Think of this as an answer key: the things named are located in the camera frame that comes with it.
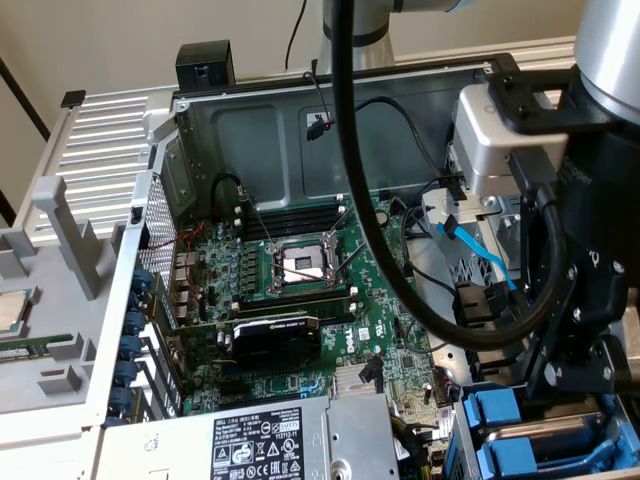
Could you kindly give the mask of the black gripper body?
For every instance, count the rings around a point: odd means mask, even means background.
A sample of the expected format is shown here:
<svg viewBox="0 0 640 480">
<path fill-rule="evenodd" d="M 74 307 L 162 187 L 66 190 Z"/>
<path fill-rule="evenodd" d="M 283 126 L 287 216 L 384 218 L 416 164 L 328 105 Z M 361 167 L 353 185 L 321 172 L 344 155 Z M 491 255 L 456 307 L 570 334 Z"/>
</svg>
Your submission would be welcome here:
<svg viewBox="0 0 640 480">
<path fill-rule="evenodd" d="M 639 283 L 639 129 L 569 138 L 559 169 L 564 228 L 578 245 L 619 263 Z"/>
</svg>

